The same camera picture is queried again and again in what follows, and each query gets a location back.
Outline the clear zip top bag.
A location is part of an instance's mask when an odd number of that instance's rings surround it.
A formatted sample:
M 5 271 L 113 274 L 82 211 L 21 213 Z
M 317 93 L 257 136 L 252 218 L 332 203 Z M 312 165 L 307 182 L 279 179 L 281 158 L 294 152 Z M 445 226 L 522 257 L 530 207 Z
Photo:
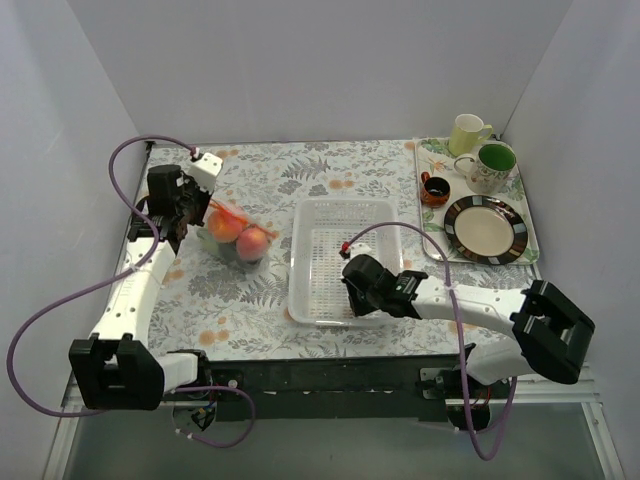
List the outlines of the clear zip top bag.
M 240 207 L 218 200 L 209 202 L 210 212 L 196 232 L 202 247 L 229 266 L 255 271 L 268 263 L 278 233 L 255 221 Z

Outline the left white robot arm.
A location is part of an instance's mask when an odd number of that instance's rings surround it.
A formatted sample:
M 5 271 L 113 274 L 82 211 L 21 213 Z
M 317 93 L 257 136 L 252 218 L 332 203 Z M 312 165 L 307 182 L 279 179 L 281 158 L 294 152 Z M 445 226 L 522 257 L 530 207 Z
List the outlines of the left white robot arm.
M 205 154 L 189 169 L 152 167 L 148 194 L 136 205 L 125 242 L 125 278 L 113 287 L 106 309 L 86 339 L 72 342 L 69 360 L 82 399 L 93 410 L 154 410 L 177 388 L 193 400 L 205 398 L 213 377 L 201 350 L 159 356 L 148 349 L 149 327 L 164 277 L 190 226 L 204 216 L 222 169 Z

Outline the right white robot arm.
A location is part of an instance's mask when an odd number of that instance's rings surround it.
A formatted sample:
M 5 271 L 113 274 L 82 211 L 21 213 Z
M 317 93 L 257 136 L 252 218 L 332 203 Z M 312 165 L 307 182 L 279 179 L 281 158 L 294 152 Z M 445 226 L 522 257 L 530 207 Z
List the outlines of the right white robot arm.
M 508 377 L 536 373 L 575 384 L 595 332 L 594 322 L 554 284 L 534 281 L 523 290 L 448 286 L 424 272 L 398 275 L 360 254 L 342 271 L 357 317 L 382 311 L 394 318 L 461 320 L 503 335 L 467 351 L 452 373 L 454 389 L 475 397 Z

